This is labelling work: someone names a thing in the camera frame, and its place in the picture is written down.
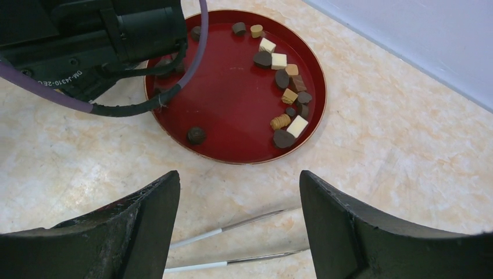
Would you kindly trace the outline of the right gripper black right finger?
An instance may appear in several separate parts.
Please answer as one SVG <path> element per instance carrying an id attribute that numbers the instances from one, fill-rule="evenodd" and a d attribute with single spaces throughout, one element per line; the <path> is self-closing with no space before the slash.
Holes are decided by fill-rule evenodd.
<path id="1" fill-rule="evenodd" d="M 317 278 L 491 278 L 492 233 L 426 227 L 374 208 L 310 171 L 299 176 Z"/>

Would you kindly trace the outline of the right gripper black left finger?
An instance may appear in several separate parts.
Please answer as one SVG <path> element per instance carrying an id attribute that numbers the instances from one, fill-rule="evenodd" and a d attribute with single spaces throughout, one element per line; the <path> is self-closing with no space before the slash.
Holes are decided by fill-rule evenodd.
<path id="1" fill-rule="evenodd" d="M 175 170 L 52 228 L 1 235 L 2 278 L 162 278 L 180 200 Z"/>

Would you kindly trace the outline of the steel serving tongs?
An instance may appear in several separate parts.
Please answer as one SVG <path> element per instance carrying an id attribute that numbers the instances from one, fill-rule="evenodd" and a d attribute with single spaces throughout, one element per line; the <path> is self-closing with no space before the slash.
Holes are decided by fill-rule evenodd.
<path id="1" fill-rule="evenodd" d="M 275 210 L 173 242 L 165 273 L 279 259 L 308 249 L 301 208 Z"/>

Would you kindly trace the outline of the red round tray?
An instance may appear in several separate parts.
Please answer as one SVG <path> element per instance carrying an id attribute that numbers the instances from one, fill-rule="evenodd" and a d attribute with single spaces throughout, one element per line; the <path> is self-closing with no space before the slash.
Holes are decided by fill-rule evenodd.
<path id="1" fill-rule="evenodd" d="M 274 146 L 270 121 L 283 114 L 283 90 L 277 88 L 274 70 L 254 65 L 259 39 L 237 37 L 232 25 L 261 24 L 277 53 L 298 67 L 312 99 L 308 126 L 293 146 Z M 160 126 L 183 147 L 206 158 L 231 164 L 263 163 L 285 156 L 303 145 L 316 131 L 327 103 L 327 86 L 318 58 L 306 42 L 285 25 L 266 16 L 242 10 L 212 10 L 205 54 L 188 84 L 165 106 L 153 111 Z M 207 138 L 200 145 L 187 140 L 191 127 L 201 127 Z"/>

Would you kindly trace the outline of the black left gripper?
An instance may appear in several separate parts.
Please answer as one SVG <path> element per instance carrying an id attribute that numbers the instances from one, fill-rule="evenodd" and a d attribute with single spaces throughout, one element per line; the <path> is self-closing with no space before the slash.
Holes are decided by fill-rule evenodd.
<path id="1" fill-rule="evenodd" d="M 81 101 L 186 42 L 180 1 L 1 2 L 1 61 Z"/>

